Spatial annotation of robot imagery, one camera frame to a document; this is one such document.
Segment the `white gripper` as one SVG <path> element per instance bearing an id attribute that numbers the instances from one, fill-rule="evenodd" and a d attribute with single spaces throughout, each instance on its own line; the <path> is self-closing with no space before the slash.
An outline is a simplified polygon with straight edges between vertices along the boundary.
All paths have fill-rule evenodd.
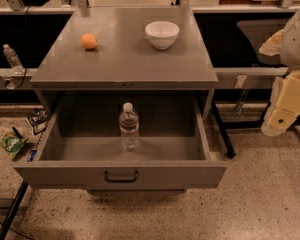
<path id="1" fill-rule="evenodd" d="M 281 29 L 269 37 L 261 45 L 259 52 L 266 56 L 279 55 L 283 32 Z M 261 132 L 266 136 L 274 137 L 285 133 L 300 115 L 300 71 L 289 74 L 282 81 L 276 108 L 278 110 L 267 111 L 264 117 Z"/>

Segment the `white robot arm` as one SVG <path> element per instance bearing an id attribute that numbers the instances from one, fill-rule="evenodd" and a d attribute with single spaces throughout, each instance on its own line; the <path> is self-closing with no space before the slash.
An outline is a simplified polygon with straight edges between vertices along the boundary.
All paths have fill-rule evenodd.
<path id="1" fill-rule="evenodd" d="M 285 77 L 276 77 L 261 131 L 266 136 L 284 133 L 300 116 L 300 9 L 259 48 L 263 55 L 280 57 L 288 67 Z"/>

